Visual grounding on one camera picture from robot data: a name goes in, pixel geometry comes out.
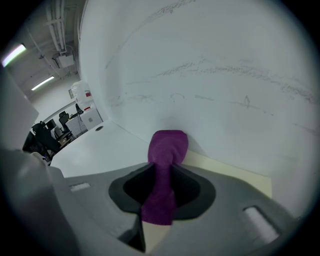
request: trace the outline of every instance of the ceiling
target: ceiling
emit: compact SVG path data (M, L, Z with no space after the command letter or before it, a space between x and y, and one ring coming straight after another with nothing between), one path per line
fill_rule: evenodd
M78 72L76 64L63 68L59 67L53 60L53 57L59 56L59 52L55 48L49 27L45 24L48 22L46 15L47 2L43 1L25 20L7 45L4 56L1 56L1 59L3 59L18 44L24 44L26 51L13 59L5 69L12 75L15 83L28 98L40 91L41 87L35 91L31 89L47 78L55 77L48 82L49 84ZM75 46L79 45L77 26L80 26L85 2L86 0L65 0L65 43L68 45L66 54L70 55L74 51L75 63L78 60L78 49Z

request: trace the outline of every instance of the purple sock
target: purple sock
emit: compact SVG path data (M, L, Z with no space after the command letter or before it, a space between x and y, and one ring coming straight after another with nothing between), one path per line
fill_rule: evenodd
M144 222L171 225L176 209L174 191L170 185L172 164L181 164L188 150L188 137L181 130L159 130L151 139L148 162L155 166L155 184L141 208Z

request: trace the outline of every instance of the ceiling light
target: ceiling light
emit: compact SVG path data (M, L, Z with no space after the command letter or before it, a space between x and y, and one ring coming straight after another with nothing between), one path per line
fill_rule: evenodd
M2 66L8 65L10 61L12 61L15 57L17 57L20 53L26 50L26 47L23 44L20 44L17 48L15 48L5 59L2 61Z
M48 79L44 80L43 82L39 83L36 87L32 88L31 90L34 91L35 89L37 89L38 87L42 86L43 84L45 84L46 82L54 79L54 76L49 77Z

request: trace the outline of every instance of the white curved wall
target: white curved wall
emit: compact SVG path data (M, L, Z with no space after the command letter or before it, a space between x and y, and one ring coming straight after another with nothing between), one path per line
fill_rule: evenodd
M88 0L79 48L102 119L272 178L300 216L319 173L317 66L277 6L225 0Z

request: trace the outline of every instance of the fluorescent light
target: fluorescent light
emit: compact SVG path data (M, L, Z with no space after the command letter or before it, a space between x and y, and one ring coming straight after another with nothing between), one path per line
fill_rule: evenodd
M20 53L26 50L26 47L20 44L17 48L15 48L5 59L2 61L2 66L8 65L10 61L12 61L15 57L17 57Z
M38 87L42 86L43 84L45 84L46 82L54 79L54 76L49 77L48 79L44 80L43 82L39 83L36 87L32 88L31 90L34 91L35 89L37 89Z

